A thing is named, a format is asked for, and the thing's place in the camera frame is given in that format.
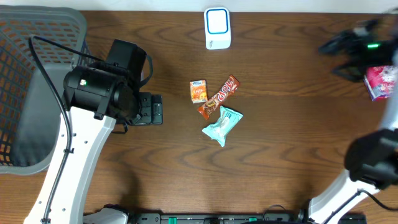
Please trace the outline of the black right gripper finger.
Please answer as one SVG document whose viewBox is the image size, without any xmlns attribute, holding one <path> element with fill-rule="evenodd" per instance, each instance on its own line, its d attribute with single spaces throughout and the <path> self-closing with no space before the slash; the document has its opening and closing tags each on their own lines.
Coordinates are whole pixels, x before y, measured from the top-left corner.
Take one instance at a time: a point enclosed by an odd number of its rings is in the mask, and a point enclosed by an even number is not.
<svg viewBox="0 0 398 224">
<path fill-rule="evenodd" d="M 336 55 L 337 53 L 352 46 L 354 33 L 351 30 L 344 30 L 336 34 L 325 44 L 318 48 L 320 54 Z"/>
<path fill-rule="evenodd" d="M 333 74 L 351 82 L 360 82 L 366 74 L 366 67 L 347 62 L 332 69 Z"/>
</svg>

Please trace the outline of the purple snack packet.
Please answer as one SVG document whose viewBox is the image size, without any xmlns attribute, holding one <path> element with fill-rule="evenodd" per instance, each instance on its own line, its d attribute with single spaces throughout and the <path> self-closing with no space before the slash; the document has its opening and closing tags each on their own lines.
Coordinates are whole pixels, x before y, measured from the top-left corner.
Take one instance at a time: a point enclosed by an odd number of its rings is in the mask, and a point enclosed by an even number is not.
<svg viewBox="0 0 398 224">
<path fill-rule="evenodd" d="M 372 101 L 390 97 L 396 80 L 397 67 L 392 65 L 368 68 L 364 76 L 364 84 Z"/>
</svg>

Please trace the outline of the small orange juice carton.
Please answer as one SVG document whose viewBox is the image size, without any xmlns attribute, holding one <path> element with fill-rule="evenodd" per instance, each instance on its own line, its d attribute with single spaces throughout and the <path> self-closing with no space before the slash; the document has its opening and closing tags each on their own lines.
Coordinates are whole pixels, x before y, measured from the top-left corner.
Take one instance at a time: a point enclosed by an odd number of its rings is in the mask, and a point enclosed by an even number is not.
<svg viewBox="0 0 398 224">
<path fill-rule="evenodd" d="M 192 103 L 204 103 L 208 100 L 206 80 L 190 82 L 190 96 Z"/>
</svg>

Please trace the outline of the teal snack wrapper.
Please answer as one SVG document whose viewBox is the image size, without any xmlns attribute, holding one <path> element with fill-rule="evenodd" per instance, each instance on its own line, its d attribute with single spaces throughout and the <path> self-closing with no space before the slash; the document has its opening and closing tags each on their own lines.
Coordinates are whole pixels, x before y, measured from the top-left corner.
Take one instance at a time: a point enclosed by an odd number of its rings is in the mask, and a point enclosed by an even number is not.
<svg viewBox="0 0 398 224">
<path fill-rule="evenodd" d="M 227 134 L 237 125 L 243 118 L 243 115 L 230 108 L 220 106 L 220 117 L 207 127 L 202 129 L 202 132 L 209 136 L 212 140 L 216 140 L 221 147 L 226 144 Z"/>
</svg>

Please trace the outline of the red chocolate bar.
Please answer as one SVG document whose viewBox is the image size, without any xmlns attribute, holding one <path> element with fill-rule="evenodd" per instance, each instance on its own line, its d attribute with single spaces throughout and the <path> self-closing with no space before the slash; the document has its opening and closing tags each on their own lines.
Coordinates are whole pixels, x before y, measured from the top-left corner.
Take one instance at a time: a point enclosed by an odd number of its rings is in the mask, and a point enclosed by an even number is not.
<svg viewBox="0 0 398 224">
<path fill-rule="evenodd" d="M 226 99 L 238 89 L 239 85 L 240 82 L 236 79 L 236 77 L 230 75 L 220 90 L 203 105 L 201 105 L 197 111 L 205 119 L 209 119 L 215 110 L 219 108 L 226 101 Z"/>
</svg>

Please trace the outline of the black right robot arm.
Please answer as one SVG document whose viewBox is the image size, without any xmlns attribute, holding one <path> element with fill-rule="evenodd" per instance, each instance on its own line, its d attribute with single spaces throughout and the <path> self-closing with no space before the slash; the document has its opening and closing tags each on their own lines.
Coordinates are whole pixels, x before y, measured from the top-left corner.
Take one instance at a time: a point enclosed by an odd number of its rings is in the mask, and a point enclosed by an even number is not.
<svg viewBox="0 0 398 224">
<path fill-rule="evenodd" d="M 350 60 L 333 69 L 333 73 L 351 82 L 366 80 L 366 70 L 380 65 L 397 66 L 397 26 L 389 40 L 378 40 L 375 28 L 393 8 L 373 19 L 344 30 L 321 45 L 319 53 L 346 53 Z M 397 85 L 393 86 L 379 129 L 354 140 L 345 155 L 344 169 L 319 196 L 312 198 L 308 208 L 301 210 L 297 223 L 348 222 L 345 216 L 366 197 L 381 208 L 393 211 L 381 203 L 375 194 L 397 185 Z"/>
</svg>

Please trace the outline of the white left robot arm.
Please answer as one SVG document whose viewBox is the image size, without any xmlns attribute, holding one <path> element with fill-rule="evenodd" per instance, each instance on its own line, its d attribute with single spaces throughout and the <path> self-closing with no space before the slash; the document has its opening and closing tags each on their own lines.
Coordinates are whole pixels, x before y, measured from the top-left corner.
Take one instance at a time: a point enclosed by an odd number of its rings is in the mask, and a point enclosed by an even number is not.
<svg viewBox="0 0 398 224">
<path fill-rule="evenodd" d="M 162 97 L 142 91 L 151 57 L 136 44 L 115 40 L 105 60 L 79 65 L 55 95 L 62 121 L 49 169 L 26 223 L 127 223 L 129 212 L 107 205 L 85 215 L 84 206 L 101 150 L 118 124 L 160 125 Z"/>
</svg>

